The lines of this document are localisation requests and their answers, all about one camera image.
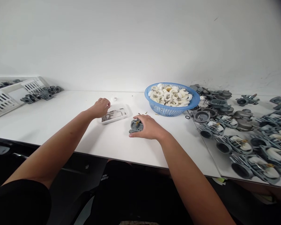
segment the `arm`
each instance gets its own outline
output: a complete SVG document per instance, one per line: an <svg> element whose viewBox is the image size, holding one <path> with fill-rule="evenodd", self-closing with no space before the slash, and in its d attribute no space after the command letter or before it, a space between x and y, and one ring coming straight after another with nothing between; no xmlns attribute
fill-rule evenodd
<svg viewBox="0 0 281 225"><path fill-rule="evenodd" d="M104 116L109 108L110 102L106 98L100 98L92 107L81 112L41 145L4 184L28 179L43 183L49 188L76 149L88 125L93 119Z"/></svg>
<svg viewBox="0 0 281 225"><path fill-rule="evenodd" d="M130 137L156 139L185 208L195 224L235 224L208 180L175 138L148 115L135 116L144 125Z"/></svg>

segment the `blue plastic basket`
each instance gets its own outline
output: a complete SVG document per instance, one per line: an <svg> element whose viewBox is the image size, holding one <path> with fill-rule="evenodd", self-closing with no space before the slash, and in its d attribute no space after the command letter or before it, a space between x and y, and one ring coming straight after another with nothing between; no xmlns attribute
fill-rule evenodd
<svg viewBox="0 0 281 225"><path fill-rule="evenodd" d="M159 115L166 116L166 117L175 117L175 116L182 114L186 110L195 108L200 102L200 96L194 89L191 89L190 87L187 87L187 86L184 86L181 84L177 84L177 83L162 82L162 84L164 84L165 86L173 85L173 86L177 86L179 89L185 88L189 92L189 94L193 95L193 98L190 100L189 105L185 106L185 107L172 107L172 106L165 106L165 105L159 104L159 103L153 101L148 96L148 93L149 93L149 91L151 91L151 88L153 86L157 86L158 84L159 83L155 83L155 84L152 84L149 87L147 87L145 90L145 97L149 101L150 107L153 109L153 111Z"/></svg>

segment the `right hand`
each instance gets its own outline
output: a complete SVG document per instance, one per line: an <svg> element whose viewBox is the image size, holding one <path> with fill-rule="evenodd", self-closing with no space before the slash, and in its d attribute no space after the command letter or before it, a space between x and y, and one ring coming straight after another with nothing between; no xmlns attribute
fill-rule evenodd
<svg viewBox="0 0 281 225"><path fill-rule="evenodd" d="M167 132L161 125L159 125L151 116L149 115L139 115L133 117L134 119L139 119L142 124L144 125L144 128L140 132L134 132L129 134L129 137L131 138L146 138L146 139L156 139L161 140L167 135L169 135L169 132Z"/></svg>
<svg viewBox="0 0 281 225"><path fill-rule="evenodd" d="M99 98L98 101L96 101L95 104L86 111L93 118L101 118L107 114L109 108L110 101L106 98Z"/></svg>

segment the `table surface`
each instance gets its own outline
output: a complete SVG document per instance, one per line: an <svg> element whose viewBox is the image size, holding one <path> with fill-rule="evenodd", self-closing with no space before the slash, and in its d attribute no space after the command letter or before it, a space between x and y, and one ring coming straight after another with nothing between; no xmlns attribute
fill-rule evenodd
<svg viewBox="0 0 281 225"><path fill-rule="evenodd" d="M234 111L250 109L252 111L252 113L254 114L253 120L275 111L273 109L273 107L275 107L276 104L271 103L269 101L274 96L258 96L260 98L258 105L248 104L244 107L239 106L235 100L236 98L240 98L240 97L241 97L240 95L233 95L232 98L227 100L227 102L228 102L228 104L232 105L232 107L234 108ZM226 128L225 132L224 132L224 135L238 135L241 138L244 138L247 140L251 139L249 137L251 134L260 135L260 133L258 131L240 132L238 130L230 129L230 128ZM226 154L223 154L222 152L220 152L216 147L216 141L214 139L203 138L203 140L204 140L212 158L214 159L214 162L222 177L235 178L235 179L240 179L240 180L268 184L267 182L262 181L258 177L253 177L252 180L247 180L247 179L243 179L240 176L238 176L231 167L231 160L229 158L230 155L226 155ZM281 179L278 183L275 184L275 186L281 187Z"/></svg>
<svg viewBox="0 0 281 225"><path fill-rule="evenodd" d="M102 125L92 121L76 152L118 159L149 166L168 168L162 149L156 140L129 138L133 116L147 112L168 130L206 176L220 177L196 125L186 119L155 115L144 93L63 91L52 100L25 104L0 117L0 138L42 145L81 111L92 106L98 98L117 97L112 104L126 104L127 118Z"/></svg>

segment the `plastic container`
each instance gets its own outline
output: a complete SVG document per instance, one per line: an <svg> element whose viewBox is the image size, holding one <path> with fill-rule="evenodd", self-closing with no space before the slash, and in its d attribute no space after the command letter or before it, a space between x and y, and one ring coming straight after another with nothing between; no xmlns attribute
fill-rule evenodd
<svg viewBox="0 0 281 225"><path fill-rule="evenodd" d="M165 83L165 82L161 82L161 83L164 84L165 86L172 85L172 86L177 86L179 89L184 88L189 92L189 94L192 94L193 98L190 100L189 105L185 106L185 107L172 107L172 106L165 106L165 105L159 104L159 103L153 101L148 96L148 93L149 93L149 91L151 91L151 88L153 86L157 86L159 83L152 84L146 88L145 97L149 101L151 109L153 109L153 111L156 112L157 114L159 114L161 116L166 116L166 117L175 117L175 116L182 114L186 110L195 108L199 104L200 96L194 89L191 89L190 87L184 86L182 84L177 84L177 83Z"/></svg>
<svg viewBox="0 0 281 225"><path fill-rule="evenodd" d="M129 115L129 109L127 105L115 104L111 105L108 112L102 118L98 118L98 122L105 125L111 122L115 122L121 119L127 118Z"/></svg>
<svg viewBox="0 0 281 225"><path fill-rule="evenodd" d="M44 87L49 87L42 77L1 77L1 82L10 82L20 79L22 82L15 83L0 89L0 116L20 107L24 102L21 98L27 94L34 94L35 91L42 91Z"/></svg>

